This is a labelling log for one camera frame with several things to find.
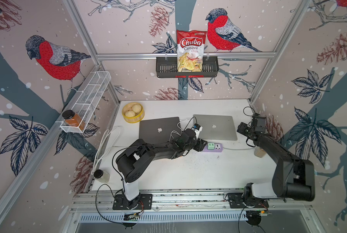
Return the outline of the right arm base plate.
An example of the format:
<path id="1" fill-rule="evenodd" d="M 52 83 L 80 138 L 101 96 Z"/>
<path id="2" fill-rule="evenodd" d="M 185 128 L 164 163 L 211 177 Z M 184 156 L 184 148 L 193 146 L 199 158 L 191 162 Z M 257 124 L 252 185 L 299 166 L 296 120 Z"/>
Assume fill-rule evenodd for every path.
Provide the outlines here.
<path id="1" fill-rule="evenodd" d="M 255 197 L 243 197 L 241 193 L 227 193 L 225 200 L 228 201 L 231 209 L 241 209 L 241 208 L 258 208 L 258 209 L 268 209 L 269 204 L 265 199 L 255 198 Z"/>

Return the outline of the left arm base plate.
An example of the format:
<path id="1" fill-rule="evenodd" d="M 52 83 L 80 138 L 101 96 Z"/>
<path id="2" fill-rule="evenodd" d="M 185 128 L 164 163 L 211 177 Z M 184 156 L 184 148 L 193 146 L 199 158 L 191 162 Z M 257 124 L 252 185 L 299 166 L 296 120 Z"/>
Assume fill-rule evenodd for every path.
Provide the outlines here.
<path id="1" fill-rule="evenodd" d="M 113 210 L 151 210 L 152 194 L 139 194 L 129 201 L 124 194 L 115 195 Z"/>

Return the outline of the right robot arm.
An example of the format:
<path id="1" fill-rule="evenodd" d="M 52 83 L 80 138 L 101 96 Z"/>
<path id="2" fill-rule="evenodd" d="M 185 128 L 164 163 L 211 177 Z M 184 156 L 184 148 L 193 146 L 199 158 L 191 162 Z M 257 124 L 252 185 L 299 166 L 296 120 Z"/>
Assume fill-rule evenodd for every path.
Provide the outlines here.
<path id="1" fill-rule="evenodd" d="M 252 116 L 251 124 L 240 123 L 237 132 L 252 140 L 276 163 L 276 169 L 269 183 L 248 183 L 244 188 L 244 200 L 294 199 L 311 202 L 316 196 L 314 165 L 285 149 L 274 136 L 266 133 L 266 118 Z"/>

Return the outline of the green USB charger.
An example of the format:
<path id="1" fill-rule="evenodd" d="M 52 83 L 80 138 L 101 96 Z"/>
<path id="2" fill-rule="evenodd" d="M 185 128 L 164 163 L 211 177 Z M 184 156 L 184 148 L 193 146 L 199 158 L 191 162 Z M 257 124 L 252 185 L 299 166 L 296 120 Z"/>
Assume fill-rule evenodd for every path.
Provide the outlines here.
<path id="1" fill-rule="evenodd" d="M 214 143 L 208 143 L 207 144 L 207 149 L 208 150 L 214 150 L 215 149 L 215 144 Z"/>

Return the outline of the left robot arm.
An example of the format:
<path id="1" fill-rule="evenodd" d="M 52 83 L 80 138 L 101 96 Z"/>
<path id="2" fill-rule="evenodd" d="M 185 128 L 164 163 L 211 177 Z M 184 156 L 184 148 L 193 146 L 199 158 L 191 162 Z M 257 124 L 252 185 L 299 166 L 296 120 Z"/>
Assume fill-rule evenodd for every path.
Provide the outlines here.
<path id="1" fill-rule="evenodd" d="M 199 129 L 186 129 L 180 136 L 166 143 L 150 144 L 136 140 L 116 158 L 116 167 L 123 181 L 123 195 L 129 201 L 139 201 L 138 179 L 154 160 L 176 159 L 186 156 L 191 150 L 201 152 L 208 142 L 200 139 Z"/>

